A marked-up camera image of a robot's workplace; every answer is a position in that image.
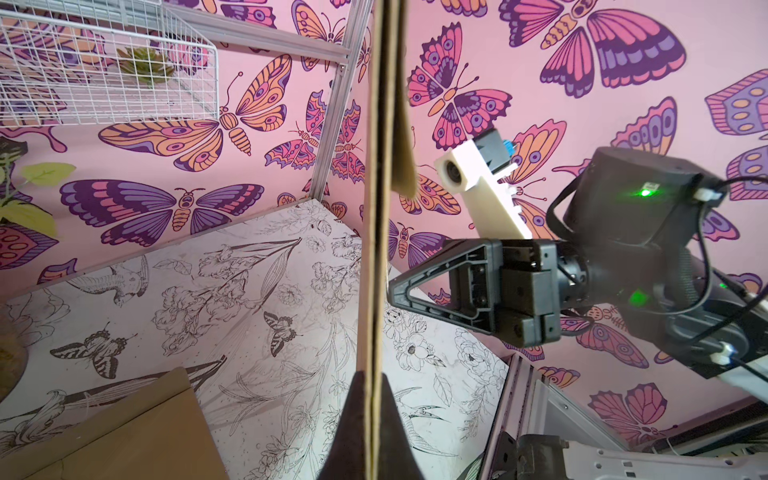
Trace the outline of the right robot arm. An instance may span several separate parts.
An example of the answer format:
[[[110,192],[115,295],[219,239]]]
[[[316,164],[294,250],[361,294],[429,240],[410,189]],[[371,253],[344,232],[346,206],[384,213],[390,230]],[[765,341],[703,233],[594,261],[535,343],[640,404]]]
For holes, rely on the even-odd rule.
[[[478,235],[449,241],[393,279],[391,305],[530,348],[565,337],[568,311],[607,303],[633,336],[702,377],[766,398],[766,294],[688,250],[726,180],[683,159],[601,147],[559,194],[565,215],[545,214],[552,237],[537,239],[475,146],[436,166],[465,196]]]

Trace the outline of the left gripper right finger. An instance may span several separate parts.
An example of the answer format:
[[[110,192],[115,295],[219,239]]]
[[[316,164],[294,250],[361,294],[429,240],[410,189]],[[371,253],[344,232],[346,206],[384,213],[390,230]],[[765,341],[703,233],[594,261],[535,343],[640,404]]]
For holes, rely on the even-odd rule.
[[[403,422],[387,376],[382,375],[379,426],[379,479],[423,480],[411,452]]]

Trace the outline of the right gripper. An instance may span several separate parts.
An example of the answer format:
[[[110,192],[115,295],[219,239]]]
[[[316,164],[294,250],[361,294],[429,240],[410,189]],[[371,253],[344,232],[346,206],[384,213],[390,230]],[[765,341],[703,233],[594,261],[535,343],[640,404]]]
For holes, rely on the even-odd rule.
[[[495,335],[517,348],[561,338],[556,243],[551,240],[451,240],[426,262],[389,282],[393,307]],[[442,305],[414,294],[423,284],[448,282]]]

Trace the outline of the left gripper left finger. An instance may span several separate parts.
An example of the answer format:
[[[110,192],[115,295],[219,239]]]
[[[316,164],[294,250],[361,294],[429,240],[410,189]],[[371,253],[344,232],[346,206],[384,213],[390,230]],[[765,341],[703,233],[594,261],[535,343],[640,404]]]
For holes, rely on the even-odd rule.
[[[365,478],[364,381],[364,372],[354,374],[318,480]]]

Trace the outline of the kraft file bag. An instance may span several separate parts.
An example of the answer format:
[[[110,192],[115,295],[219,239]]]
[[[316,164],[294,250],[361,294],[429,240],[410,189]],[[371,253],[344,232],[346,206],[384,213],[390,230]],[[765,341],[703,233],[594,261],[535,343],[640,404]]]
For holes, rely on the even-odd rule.
[[[373,49],[369,69],[368,141],[358,306],[357,371],[362,374],[362,477],[380,470],[381,336],[387,293],[387,238],[396,146],[396,91],[402,83],[405,1],[374,3]]]
[[[1,460],[3,479],[226,479],[183,368]]]

